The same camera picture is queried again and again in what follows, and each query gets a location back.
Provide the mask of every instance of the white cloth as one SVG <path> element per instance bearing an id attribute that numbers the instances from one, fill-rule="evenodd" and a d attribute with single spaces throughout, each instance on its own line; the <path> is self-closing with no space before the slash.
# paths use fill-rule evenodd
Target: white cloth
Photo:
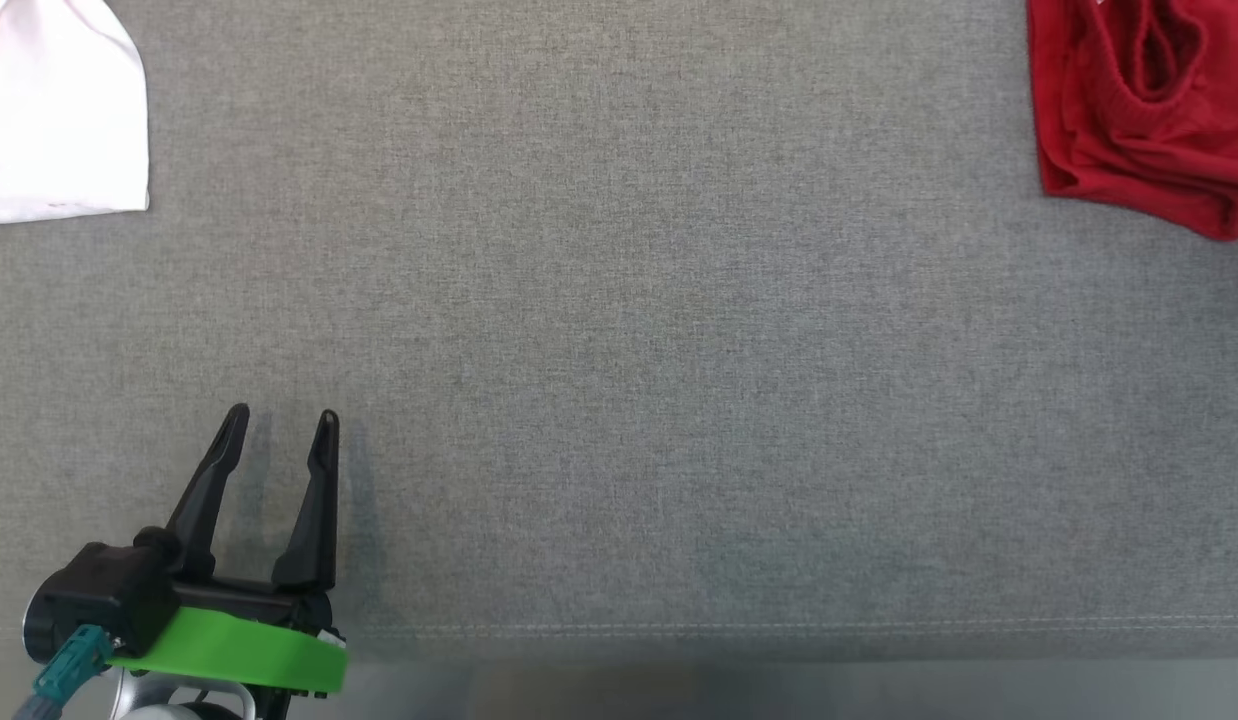
<path id="1" fill-rule="evenodd" d="M 0 0 L 0 223 L 149 208 L 144 64 L 103 0 Z"/>

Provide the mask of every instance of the red cloth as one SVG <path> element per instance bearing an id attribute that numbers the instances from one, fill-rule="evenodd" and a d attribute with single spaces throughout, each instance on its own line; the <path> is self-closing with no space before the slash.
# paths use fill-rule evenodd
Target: red cloth
<path id="1" fill-rule="evenodd" d="M 1029 0 L 1049 195 L 1238 238 L 1238 0 Z"/>

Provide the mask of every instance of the gray table cover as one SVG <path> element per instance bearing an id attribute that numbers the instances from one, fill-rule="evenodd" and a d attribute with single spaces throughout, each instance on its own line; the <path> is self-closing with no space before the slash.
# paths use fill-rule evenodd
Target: gray table cover
<path id="1" fill-rule="evenodd" d="M 152 210 L 0 226 L 0 649 L 232 402 L 364 657 L 1238 654 L 1238 242 L 1044 199 L 1025 9 L 115 0 Z"/>

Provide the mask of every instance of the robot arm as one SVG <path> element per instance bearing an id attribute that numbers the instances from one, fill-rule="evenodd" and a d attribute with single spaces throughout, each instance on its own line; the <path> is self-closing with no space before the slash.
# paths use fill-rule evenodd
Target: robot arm
<path id="1" fill-rule="evenodd" d="M 339 416 L 321 414 L 303 506 L 267 581 L 218 578 L 210 553 L 249 416 L 245 405 L 229 409 L 165 528 L 140 529 L 130 547 L 87 544 L 28 604 L 24 647 L 47 673 L 120 667 L 111 720 L 239 718 L 206 701 L 168 705 L 180 688 L 236 694 L 244 720 L 285 720 L 291 696 L 343 687 L 348 653 L 326 596 L 335 586 Z M 74 652 L 79 635 L 103 645 Z M 43 678 L 35 705 L 61 710 L 76 688 L 50 692 Z"/>

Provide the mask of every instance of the stitched seam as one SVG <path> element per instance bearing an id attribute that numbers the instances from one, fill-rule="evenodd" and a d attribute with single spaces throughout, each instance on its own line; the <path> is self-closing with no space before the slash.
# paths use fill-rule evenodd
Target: stitched seam
<path id="1" fill-rule="evenodd" d="M 461 630 L 677 630 L 677 628 L 940 628 L 948 625 L 1030 625 L 1030 624 L 1153 624 L 1164 620 L 1236 621 L 1238 615 L 1127 615 L 1096 619 L 976 619 L 877 621 L 875 624 L 449 624 L 449 625 L 366 625 L 364 630 L 417 630 L 418 632 L 459 632 Z"/>
<path id="2" fill-rule="evenodd" d="M 1063 626 L 1063 628 L 933 628 L 933 630 L 829 630 L 829 632 L 808 632 L 807 630 L 794 628 L 791 632 L 775 632 L 775 630 L 764 630 L 764 632 L 742 632 L 742 630 L 696 630 L 687 628 L 683 632 L 607 632 L 605 630 L 597 630 L 595 632 L 579 632 L 579 630 L 571 630 L 569 632 L 545 632 L 545 630 L 490 630 L 490 632 L 479 632 L 479 630 L 457 630 L 456 632 L 432 632 L 432 633 L 420 633 L 410 632 L 406 628 L 384 628 L 378 630 L 378 635 L 381 637 L 413 637 L 413 638 L 488 638 L 488 640 L 516 640 L 516 638 L 765 638 L 765 637 L 785 637 L 785 638 L 808 638 L 815 640 L 817 637 L 899 637 L 899 635 L 910 635 L 910 637 L 916 637 L 916 635 L 978 635 L 978 633 L 1075 633 L 1075 632 L 1125 632 L 1127 630 L 1238 630 L 1238 625 L 1075 625 Z"/>

